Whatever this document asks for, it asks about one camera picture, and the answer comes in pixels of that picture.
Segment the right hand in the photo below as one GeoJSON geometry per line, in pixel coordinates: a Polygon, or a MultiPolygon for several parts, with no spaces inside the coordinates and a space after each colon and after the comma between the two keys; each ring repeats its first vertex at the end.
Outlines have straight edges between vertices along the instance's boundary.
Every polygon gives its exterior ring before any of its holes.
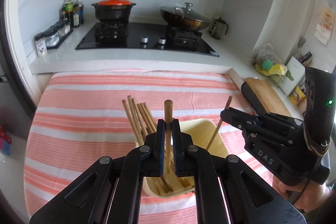
{"type": "Polygon", "coordinates": [[[330,189],[326,184],[320,185],[313,181],[307,184],[306,180],[296,186],[288,186],[273,176],[272,187],[286,200],[289,198],[289,192],[301,193],[301,197],[294,203],[294,206],[305,213],[310,213],[320,207],[330,195],[330,189]]]}

